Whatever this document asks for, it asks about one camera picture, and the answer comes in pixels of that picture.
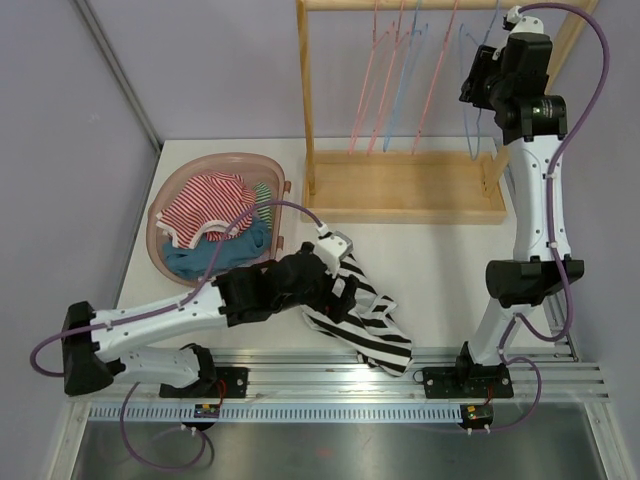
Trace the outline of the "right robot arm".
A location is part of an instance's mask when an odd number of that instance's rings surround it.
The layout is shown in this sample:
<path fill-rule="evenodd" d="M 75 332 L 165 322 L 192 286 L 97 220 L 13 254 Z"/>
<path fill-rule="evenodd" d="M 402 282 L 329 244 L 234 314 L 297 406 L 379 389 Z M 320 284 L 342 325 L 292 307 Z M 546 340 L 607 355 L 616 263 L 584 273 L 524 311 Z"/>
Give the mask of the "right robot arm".
<path fill-rule="evenodd" d="M 490 301 L 456 363 L 424 372 L 429 398 L 510 398 L 511 379 L 501 354 L 544 300 L 579 280 L 584 263 L 573 258 L 564 231 L 561 155 L 567 135 L 566 103 L 546 94 L 553 44 L 544 33 L 512 32 L 501 48 L 478 48 L 460 99 L 494 112 L 513 175 L 516 237 L 510 260 L 492 260 L 485 272 Z"/>

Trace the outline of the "green striped tank top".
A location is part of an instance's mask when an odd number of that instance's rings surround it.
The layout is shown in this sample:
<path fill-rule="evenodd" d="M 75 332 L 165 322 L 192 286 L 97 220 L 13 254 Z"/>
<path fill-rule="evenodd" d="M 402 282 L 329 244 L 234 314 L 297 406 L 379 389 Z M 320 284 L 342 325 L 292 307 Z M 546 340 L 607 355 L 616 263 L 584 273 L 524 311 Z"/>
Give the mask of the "green striped tank top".
<path fill-rule="evenodd" d="M 253 191 L 256 194 L 256 215 L 266 223 L 269 230 L 272 230 L 274 222 L 273 207 L 271 205 L 266 205 L 266 202 L 272 200 L 272 191 L 264 182 L 257 183 L 253 187 Z"/>

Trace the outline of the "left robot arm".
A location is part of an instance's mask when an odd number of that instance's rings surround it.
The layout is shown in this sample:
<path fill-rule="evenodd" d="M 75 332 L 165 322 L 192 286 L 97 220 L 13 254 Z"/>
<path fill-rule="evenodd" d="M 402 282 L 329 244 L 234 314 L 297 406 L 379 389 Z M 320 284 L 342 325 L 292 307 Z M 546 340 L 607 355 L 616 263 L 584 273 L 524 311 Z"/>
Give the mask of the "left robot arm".
<path fill-rule="evenodd" d="M 342 322 L 355 305 L 358 281 L 335 293 L 340 264 L 352 243 L 337 235 L 278 261 L 232 269 L 187 297 L 124 310 L 71 305 L 63 324 L 64 392 L 97 393 L 114 383 L 157 384 L 164 398 L 203 398 L 218 380 L 210 351 L 191 344 L 178 350 L 157 342 L 187 333 L 259 323 L 304 306 Z"/>

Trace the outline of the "black white striped tank top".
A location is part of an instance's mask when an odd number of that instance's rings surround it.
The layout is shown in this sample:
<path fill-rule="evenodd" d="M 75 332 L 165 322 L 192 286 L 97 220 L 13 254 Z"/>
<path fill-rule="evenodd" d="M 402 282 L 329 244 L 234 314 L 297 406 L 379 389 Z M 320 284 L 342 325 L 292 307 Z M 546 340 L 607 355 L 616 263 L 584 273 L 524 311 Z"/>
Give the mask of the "black white striped tank top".
<path fill-rule="evenodd" d="M 413 363 L 413 343 L 392 317 L 397 303 L 376 291 L 352 254 L 341 261 L 333 293 L 340 295 L 351 276 L 358 280 L 355 306 L 341 322 L 307 306 L 301 308 L 304 321 L 311 329 L 353 348 L 360 362 L 393 377 L 404 375 Z"/>

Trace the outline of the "red striped tank top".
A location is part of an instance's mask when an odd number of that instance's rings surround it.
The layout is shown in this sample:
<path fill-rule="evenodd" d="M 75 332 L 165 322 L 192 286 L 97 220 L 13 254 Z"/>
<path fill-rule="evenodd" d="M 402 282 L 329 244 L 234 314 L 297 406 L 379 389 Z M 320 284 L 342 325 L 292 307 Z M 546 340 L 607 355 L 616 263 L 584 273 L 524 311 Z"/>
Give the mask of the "red striped tank top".
<path fill-rule="evenodd" d="M 218 241 L 237 217 L 256 204 L 256 192 L 237 174 L 215 171 L 192 176 L 168 207 L 156 215 L 156 226 L 172 246 L 195 249 L 202 237 Z"/>

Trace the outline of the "teal blue tank top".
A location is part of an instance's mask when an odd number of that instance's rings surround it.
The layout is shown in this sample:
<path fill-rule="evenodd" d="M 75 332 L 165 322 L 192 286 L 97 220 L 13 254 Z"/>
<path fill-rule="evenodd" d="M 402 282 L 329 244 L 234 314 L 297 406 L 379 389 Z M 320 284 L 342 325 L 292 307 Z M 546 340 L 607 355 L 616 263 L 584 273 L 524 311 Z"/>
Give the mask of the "teal blue tank top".
<path fill-rule="evenodd" d="M 216 275 L 267 257 L 271 240 L 268 224 L 254 217 L 251 226 L 241 235 L 223 242 L 211 274 Z M 162 246 L 163 259 L 168 270 L 177 277 L 187 281 L 199 280 L 209 267 L 217 246 L 217 241 L 206 238 L 201 238 L 194 249 L 176 248 L 166 242 Z"/>

